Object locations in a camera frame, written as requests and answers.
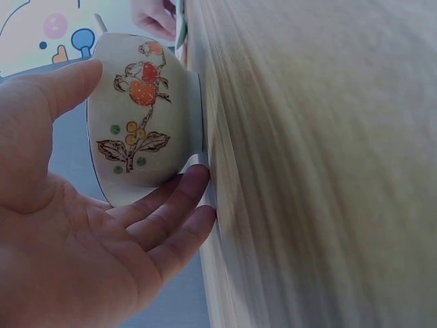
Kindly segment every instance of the palm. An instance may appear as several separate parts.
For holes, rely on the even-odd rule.
[[[20,314],[24,324],[32,318],[38,326],[39,318],[41,325],[49,320],[58,326],[108,327],[125,320],[147,306],[189,261],[214,223],[211,208],[193,212],[208,183],[208,171],[198,165],[120,208],[80,195],[63,178],[46,173],[52,121],[91,92],[100,77],[98,67],[79,64],[47,75],[63,85],[63,78],[76,81],[74,75],[82,69],[79,75],[88,74],[89,85],[76,90],[76,96],[53,90],[55,97],[49,101],[14,105],[5,91],[10,94],[25,83],[0,87],[2,103],[8,104],[8,110],[0,107],[0,115],[11,127],[9,135],[0,135],[0,147],[14,154],[0,164],[8,173],[0,180],[0,256],[10,259],[4,266],[0,263],[0,277],[15,286],[6,293],[11,308],[23,306],[19,295],[26,295],[27,316]],[[35,85],[41,78],[26,82]],[[35,96],[49,99],[52,90],[45,86],[39,84]],[[29,118],[23,103],[37,104],[33,110],[38,114]],[[30,137],[31,147],[23,141]],[[8,189],[3,181],[13,184]],[[18,280],[9,274],[11,267],[20,273]]]

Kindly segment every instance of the wood grain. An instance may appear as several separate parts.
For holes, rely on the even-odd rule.
[[[437,2],[188,0],[213,328],[437,327]]]

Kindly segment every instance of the white porcelain bowl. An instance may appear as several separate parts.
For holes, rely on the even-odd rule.
[[[112,206],[135,202],[202,151],[199,76],[157,41],[104,33],[93,57],[103,64],[87,100],[91,157]]]

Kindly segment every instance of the painted leaf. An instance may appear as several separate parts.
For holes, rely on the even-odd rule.
[[[109,161],[126,162],[128,156],[126,147],[122,141],[103,140],[97,141],[98,151]]]
[[[145,138],[144,143],[139,148],[143,152],[157,152],[164,148],[170,140],[168,135],[158,132],[151,132]]]

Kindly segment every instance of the orange fruit painting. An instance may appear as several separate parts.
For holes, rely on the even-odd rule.
[[[149,61],[147,63],[144,63],[143,76],[141,77],[141,80],[151,84],[155,84],[159,81],[159,72],[153,63]]]
[[[156,102],[156,87],[151,83],[132,81],[130,83],[130,97],[140,106],[152,106]]]

